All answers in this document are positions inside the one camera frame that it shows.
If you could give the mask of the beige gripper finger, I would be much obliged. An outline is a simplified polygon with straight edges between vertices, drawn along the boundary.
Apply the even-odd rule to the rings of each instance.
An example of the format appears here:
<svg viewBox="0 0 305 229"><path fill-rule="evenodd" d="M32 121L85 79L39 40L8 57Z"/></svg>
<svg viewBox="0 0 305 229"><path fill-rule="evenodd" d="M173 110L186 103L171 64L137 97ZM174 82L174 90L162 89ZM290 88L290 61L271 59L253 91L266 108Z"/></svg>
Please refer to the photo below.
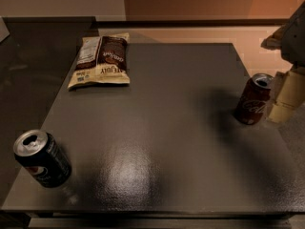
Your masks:
<svg viewBox="0 0 305 229"><path fill-rule="evenodd" d="M277 72L272 88L272 105L268 119L274 123L286 122L305 101L305 68Z"/></svg>
<svg viewBox="0 0 305 229"><path fill-rule="evenodd" d="M271 51L280 50L284 31L285 28L283 26L278 28L273 34L262 41L261 47Z"/></svg>

